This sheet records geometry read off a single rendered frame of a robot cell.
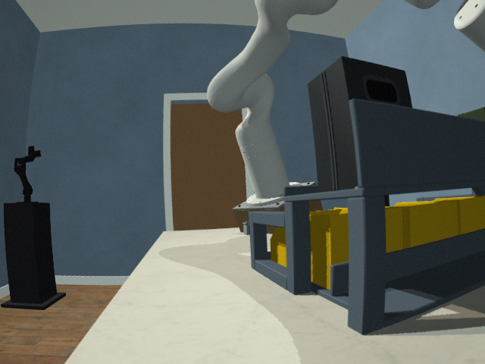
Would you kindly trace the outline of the dark green case with orange latches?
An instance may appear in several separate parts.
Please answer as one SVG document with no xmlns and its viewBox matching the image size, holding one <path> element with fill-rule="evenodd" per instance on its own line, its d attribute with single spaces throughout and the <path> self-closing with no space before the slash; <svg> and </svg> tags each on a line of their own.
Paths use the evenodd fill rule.
<svg viewBox="0 0 485 364">
<path fill-rule="evenodd" d="M 482 107 L 473 111 L 469 111 L 466 113 L 462 113 L 461 115 L 457 115 L 457 116 L 479 120 L 479 121 L 485 121 L 485 107 Z"/>
</svg>

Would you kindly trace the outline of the yellow bin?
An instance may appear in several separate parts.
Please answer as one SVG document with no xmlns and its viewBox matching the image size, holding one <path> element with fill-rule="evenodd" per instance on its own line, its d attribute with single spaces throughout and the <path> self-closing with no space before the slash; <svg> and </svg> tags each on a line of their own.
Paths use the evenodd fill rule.
<svg viewBox="0 0 485 364">
<path fill-rule="evenodd" d="M 309 212 L 310 215 L 338 215 L 342 209 L 347 208 L 334 208 L 335 210 L 326 210 L 326 211 L 316 211 L 316 212 Z"/>
<path fill-rule="evenodd" d="M 386 253 L 402 249 L 402 207 L 385 208 Z M 345 214 L 343 214 L 345 213 Z M 310 215 L 311 282 L 330 290 L 330 265 L 349 261 L 348 209 L 338 215 Z M 276 227 L 271 260 L 286 267 L 286 231 Z"/>
<path fill-rule="evenodd" d="M 409 248 L 458 235 L 457 202 L 401 202 L 402 248 Z"/>
<path fill-rule="evenodd" d="M 458 235 L 485 228 L 485 196 L 442 198 L 457 201 Z"/>
</svg>

